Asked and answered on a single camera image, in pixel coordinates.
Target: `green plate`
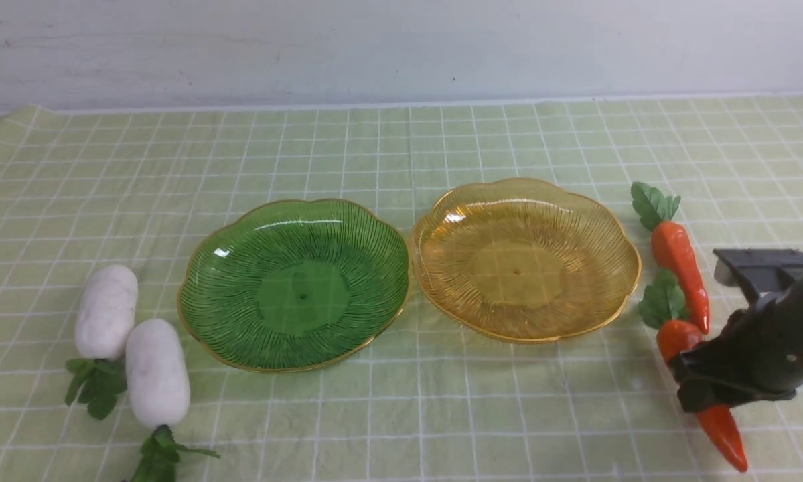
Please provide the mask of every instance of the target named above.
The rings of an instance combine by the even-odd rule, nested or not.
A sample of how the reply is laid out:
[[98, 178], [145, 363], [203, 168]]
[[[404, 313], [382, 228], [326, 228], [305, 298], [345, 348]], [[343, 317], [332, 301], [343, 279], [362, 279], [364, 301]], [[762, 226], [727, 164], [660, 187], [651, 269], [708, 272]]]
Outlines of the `green plate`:
[[401, 314], [407, 245], [339, 199], [280, 201], [208, 236], [178, 314], [209, 353], [252, 372], [302, 372], [368, 345]]

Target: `yellow plate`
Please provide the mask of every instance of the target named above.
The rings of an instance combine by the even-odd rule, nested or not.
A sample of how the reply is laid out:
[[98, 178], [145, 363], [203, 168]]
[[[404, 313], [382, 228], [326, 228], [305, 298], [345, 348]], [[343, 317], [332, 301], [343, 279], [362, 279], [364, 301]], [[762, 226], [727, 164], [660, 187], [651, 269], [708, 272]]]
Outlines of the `yellow plate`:
[[437, 308], [512, 343], [603, 327], [642, 270], [612, 211], [529, 178], [448, 192], [416, 223], [411, 244], [419, 286]]

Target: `carrot leaves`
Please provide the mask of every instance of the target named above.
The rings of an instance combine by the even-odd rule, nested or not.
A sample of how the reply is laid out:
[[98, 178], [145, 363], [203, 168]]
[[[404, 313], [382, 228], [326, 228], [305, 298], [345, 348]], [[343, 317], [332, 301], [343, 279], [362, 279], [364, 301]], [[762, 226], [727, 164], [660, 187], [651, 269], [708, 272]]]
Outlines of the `carrot leaves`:
[[680, 205], [679, 195], [666, 196], [660, 189], [646, 183], [632, 183], [630, 196], [633, 198], [634, 211], [640, 215], [640, 223], [648, 231], [654, 231], [660, 223], [671, 220]]
[[651, 329], [660, 329], [669, 320], [689, 318], [684, 292], [678, 279], [668, 269], [661, 269], [646, 286], [639, 304], [643, 323]]

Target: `white wall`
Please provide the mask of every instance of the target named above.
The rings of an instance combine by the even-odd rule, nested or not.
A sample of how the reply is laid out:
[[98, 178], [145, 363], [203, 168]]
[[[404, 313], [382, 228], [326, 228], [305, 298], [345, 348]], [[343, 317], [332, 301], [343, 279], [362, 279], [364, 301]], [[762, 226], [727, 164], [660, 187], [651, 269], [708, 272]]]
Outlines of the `white wall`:
[[803, 0], [0, 0], [0, 109], [803, 90]]

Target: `carrot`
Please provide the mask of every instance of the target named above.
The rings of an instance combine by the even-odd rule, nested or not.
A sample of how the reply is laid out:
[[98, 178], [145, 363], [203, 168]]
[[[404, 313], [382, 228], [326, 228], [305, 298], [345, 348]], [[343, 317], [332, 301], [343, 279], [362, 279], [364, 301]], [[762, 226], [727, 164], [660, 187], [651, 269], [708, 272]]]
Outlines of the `carrot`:
[[634, 199], [634, 210], [640, 215], [640, 223], [652, 232], [654, 259], [663, 268], [674, 272], [680, 289], [686, 295], [690, 323], [707, 335], [711, 327], [708, 292], [699, 274], [696, 255], [686, 229], [672, 222], [680, 204], [680, 196], [664, 196], [659, 189], [639, 182], [631, 184], [630, 195]]
[[[673, 272], [668, 269], [662, 269], [654, 282], [646, 287], [639, 308], [643, 322], [658, 330], [656, 341], [666, 363], [678, 356], [678, 353], [688, 351], [702, 342], [699, 328], [682, 320], [686, 315], [684, 293]], [[738, 472], [747, 472], [749, 464], [743, 450], [741, 433], [728, 406], [712, 406], [696, 414], [696, 418], [723, 458]]]

